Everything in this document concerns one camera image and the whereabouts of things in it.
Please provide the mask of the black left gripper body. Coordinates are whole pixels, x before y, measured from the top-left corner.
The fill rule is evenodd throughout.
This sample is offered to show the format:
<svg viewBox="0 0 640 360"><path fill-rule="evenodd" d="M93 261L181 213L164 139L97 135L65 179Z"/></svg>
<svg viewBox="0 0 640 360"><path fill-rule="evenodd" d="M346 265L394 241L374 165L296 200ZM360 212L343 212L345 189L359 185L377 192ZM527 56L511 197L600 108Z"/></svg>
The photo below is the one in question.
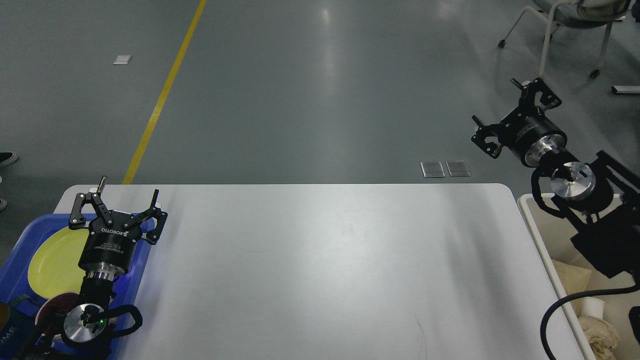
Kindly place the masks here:
<svg viewBox="0 0 640 360"><path fill-rule="evenodd" d="M130 272L137 241L143 232L136 225L128 230L120 224L108 227L101 219L94 219L88 226L89 235L82 249L78 266L85 272L97 271L99 264L106 264L115 269L115 276Z"/></svg>

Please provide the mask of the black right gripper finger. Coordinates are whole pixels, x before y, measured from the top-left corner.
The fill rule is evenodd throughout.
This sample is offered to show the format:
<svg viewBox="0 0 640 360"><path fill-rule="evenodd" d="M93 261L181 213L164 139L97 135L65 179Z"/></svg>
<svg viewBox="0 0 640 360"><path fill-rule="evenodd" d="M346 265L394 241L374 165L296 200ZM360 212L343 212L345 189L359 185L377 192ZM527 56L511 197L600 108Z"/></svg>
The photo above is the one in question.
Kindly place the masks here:
<svg viewBox="0 0 640 360"><path fill-rule="evenodd" d="M477 126L475 134L471 136L471 141L489 157L497 159L504 147L499 137L505 131L506 125L503 123L485 124L476 115L471 116L471 120Z"/></svg>
<svg viewBox="0 0 640 360"><path fill-rule="evenodd" d="M514 109L519 117L544 114L547 110L556 109L562 105L562 100L541 77L525 82L511 78L510 82L520 91L518 105Z"/></svg>

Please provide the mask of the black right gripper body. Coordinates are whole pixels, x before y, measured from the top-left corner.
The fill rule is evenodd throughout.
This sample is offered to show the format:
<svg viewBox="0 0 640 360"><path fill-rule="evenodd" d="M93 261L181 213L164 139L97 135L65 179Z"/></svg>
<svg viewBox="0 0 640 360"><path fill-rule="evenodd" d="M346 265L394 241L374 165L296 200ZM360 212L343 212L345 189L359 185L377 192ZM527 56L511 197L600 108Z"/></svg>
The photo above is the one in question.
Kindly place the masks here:
<svg viewBox="0 0 640 360"><path fill-rule="evenodd" d="M525 116L517 112L500 124L500 143L526 167L538 167L546 153L567 145L567 135L542 113Z"/></svg>

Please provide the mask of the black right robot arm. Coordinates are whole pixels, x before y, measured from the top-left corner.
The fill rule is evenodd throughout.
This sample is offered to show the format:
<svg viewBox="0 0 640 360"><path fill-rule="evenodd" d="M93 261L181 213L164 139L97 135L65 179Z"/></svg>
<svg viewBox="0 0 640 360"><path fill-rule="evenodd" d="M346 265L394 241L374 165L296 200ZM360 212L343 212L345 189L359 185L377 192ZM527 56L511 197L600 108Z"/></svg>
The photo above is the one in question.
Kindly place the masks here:
<svg viewBox="0 0 640 360"><path fill-rule="evenodd" d="M547 357L554 359L547 326L554 312L585 297L617 296L639 290L639 177L603 150L594 161L579 161L566 145L566 133L546 111L562 100L537 77L511 79L519 89L517 106L498 123L485 124L476 115L471 141L491 158L507 148L524 167L532 169L531 194L538 208L566 219L576 230L574 248L601 274L631 275L633 285L581 291L555 301L542 316L539 334Z"/></svg>

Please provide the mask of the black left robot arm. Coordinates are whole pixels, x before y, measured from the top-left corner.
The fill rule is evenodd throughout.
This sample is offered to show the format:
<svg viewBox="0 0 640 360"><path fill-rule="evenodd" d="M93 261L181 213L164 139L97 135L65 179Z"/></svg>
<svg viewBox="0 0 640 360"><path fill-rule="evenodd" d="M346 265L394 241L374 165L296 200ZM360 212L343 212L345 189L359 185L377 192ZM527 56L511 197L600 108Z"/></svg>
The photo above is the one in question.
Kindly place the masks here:
<svg viewBox="0 0 640 360"><path fill-rule="evenodd" d="M41 306L12 359L45 360L56 353L54 339L60 337L67 347L79 350L65 354L66 359L105 360L114 340L143 325L137 306L114 305L115 285L131 272L139 244L158 243L169 215L158 203L158 189L146 210L131 214L109 209L102 199L105 184L102 177L95 189L77 193L71 206L68 229L87 231L77 264L84 275L73 303Z"/></svg>

